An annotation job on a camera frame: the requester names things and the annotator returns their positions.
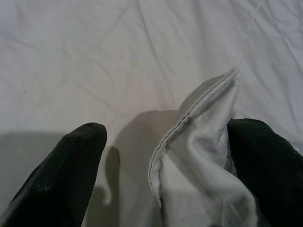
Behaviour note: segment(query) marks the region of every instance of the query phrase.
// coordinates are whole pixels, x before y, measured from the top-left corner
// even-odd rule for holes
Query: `wrinkled sheet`
[[[99,122],[119,181],[104,158],[83,226],[159,226],[147,169],[168,110],[235,65],[233,117],[303,154],[302,14],[299,0],[0,1],[0,212],[63,134]]]

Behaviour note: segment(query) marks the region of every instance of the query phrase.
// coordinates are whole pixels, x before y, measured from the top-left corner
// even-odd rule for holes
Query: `white bedsheet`
[[[0,1],[0,212],[63,134],[99,122],[120,153],[120,196],[111,204],[103,160],[83,226],[108,210],[115,225],[158,226],[147,168],[166,110],[234,65],[234,117],[303,154],[302,14],[299,0]]]

